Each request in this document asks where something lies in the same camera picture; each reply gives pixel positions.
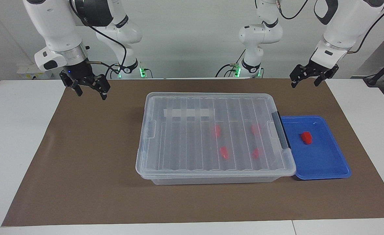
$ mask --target clear plastic container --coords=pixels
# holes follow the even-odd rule
[[[272,182],[296,167],[270,95],[154,92],[136,169],[166,185]]]

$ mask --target plastic storage box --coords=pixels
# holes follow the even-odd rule
[[[167,185],[272,182],[296,167],[270,95],[154,92],[136,170]]]

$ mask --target blue plastic tray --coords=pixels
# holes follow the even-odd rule
[[[347,178],[349,165],[337,145],[326,121],[320,116],[282,117],[296,164],[296,176],[301,180]],[[313,143],[306,145],[301,134],[309,131]]]

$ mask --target white table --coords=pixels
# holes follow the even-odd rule
[[[327,81],[384,181],[384,96],[362,80]],[[60,80],[0,83],[0,226],[60,101]],[[384,219],[0,227],[0,234],[384,234]]]

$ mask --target red object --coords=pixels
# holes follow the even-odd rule
[[[305,144],[312,144],[312,135],[308,131],[301,134],[301,139]]]
[[[219,148],[219,152],[221,153],[222,157],[227,160],[228,159],[228,150],[225,146],[222,146]]]
[[[259,158],[259,149],[255,149],[254,151],[253,151],[253,158],[254,159],[258,159]]]
[[[260,124],[257,124],[257,126],[256,126],[256,125],[252,125],[252,126],[251,126],[251,132],[253,133],[253,135],[259,133],[259,130],[260,130],[260,129],[261,129]]]
[[[217,138],[221,137],[221,128],[219,127],[219,125],[215,125],[215,136]]]

